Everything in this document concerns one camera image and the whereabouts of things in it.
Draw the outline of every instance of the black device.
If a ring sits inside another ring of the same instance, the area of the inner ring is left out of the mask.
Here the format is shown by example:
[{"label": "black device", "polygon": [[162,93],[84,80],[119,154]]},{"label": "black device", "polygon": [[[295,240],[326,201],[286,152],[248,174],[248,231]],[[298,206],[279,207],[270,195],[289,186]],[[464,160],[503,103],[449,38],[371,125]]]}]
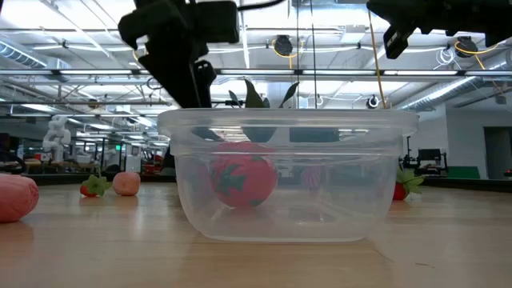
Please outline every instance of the black device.
[{"label": "black device", "polygon": [[212,65],[207,43],[238,42],[238,12],[232,1],[136,0],[137,9],[118,28],[126,44],[138,48],[147,36],[147,54],[138,60],[182,108],[211,108]]},{"label": "black device", "polygon": [[445,30],[446,36],[459,31],[485,33],[487,47],[512,36],[509,0],[369,0],[366,7],[390,23],[384,33],[389,59],[408,47],[407,39],[416,28],[422,34]]}]

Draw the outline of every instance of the yellow cable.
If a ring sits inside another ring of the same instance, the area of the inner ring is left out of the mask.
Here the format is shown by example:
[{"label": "yellow cable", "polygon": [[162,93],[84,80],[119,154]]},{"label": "yellow cable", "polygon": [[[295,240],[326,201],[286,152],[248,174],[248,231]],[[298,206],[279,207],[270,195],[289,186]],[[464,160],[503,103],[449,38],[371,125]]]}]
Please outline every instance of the yellow cable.
[{"label": "yellow cable", "polygon": [[301,41],[301,49],[300,49],[300,50],[298,50],[298,51],[297,51],[297,53],[296,53],[295,55],[290,55],[290,56],[285,56],[285,55],[281,55],[281,54],[279,54],[279,53],[275,50],[275,46],[274,46],[274,44],[275,44],[275,40],[273,40],[273,41],[272,41],[272,50],[276,53],[276,55],[277,55],[277,56],[279,56],[279,57],[283,57],[283,58],[288,58],[288,59],[289,59],[289,63],[290,63],[290,69],[292,69],[292,68],[293,68],[293,65],[292,65],[292,61],[291,61],[291,59],[292,59],[292,58],[297,57],[297,55],[298,55],[298,53],[300,52],[300,50],[302,50],[302,48],[304,48],[304,41]]},{"label": "yellow cable", "polygon": [[374,47],[375,69],[377,70],[378,90],[381,93],[382,107],[384,107],[384,109],[386,109],[387,108],[386,100],[384,99],[384,92],[382,91],[381,71],[378,68],[377,46],[375,45],[374,26],[371,23],[371,13],[369,10],[368,10],[368,19],[370,20],[371,42]]},{"label": "yellow cable", "polygon": [[491,52],[492,50],[496,49],[496,47],[498,47],[498,45],[499,45],[499,43],[498,43],[498,44],[494,45],[494,47],[489,48],[489,49],[487,49],[487,50],[479,51],[479,52],[472,52],[472,51],[466,51],[466,50],[463,50],[463,49],[459,48],[459,47],[458,47],[458,44],[460,44],[460,42],[459,42],[459,41],[457,41],[457,42],[455,43],[455,49],[457,49],[457,50],[459,50],[459,51],[461,51],[461,52],[464,52],[464,53],[466,53],[466,54],[471,54],[471,55],[480,55],[480,54],[485,54],[485,53]]}]

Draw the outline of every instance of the wooden table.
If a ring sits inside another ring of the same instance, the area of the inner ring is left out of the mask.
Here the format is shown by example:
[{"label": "wooden table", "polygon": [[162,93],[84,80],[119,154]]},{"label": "wooden table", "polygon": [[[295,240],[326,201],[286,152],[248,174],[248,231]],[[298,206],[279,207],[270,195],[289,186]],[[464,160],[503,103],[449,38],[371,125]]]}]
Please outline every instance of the wooden table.
[{"label": "wooden table", "polygon": [[424,189],[368,239],[257,244],[203,237],[173,184],[136,198],[44,186],[0,225],[0,287],[512,287],[512,194]]}]

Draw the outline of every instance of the pink peach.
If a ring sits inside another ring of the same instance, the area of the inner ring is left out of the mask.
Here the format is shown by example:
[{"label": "pink peach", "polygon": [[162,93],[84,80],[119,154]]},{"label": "pink peach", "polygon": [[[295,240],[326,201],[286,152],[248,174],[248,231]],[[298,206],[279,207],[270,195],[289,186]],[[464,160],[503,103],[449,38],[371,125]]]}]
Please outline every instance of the pink peach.
[{"label": "pink peach", "polygon": [[0,223],[16,222],[30,213],[39,200],[39,188],[34,180],[0,174]]},{"label": "pink peach", "polygon": [[115,175],[112,187],[117,195],[135,196],[141,185],[141,177],[135,172],[121,172]]}]

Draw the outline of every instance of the red strawberry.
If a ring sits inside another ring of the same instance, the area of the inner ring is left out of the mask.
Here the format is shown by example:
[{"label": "red strawberry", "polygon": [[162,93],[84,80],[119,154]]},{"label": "red strawberry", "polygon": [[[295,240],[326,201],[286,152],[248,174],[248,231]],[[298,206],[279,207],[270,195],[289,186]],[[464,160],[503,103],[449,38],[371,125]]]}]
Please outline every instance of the red strawberry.
[{"label": "red strawberry", "polygon": [[406,188],[403,184],[396,182],[394,186],[393,200],[403,200],[407,196]]},{"label": "red strawberry", "polygon": [[91,194],[89,193],[89,190],[84,185],[80,186],[80,194],[86,196],[86,197],[96,197],[97,194]]}]

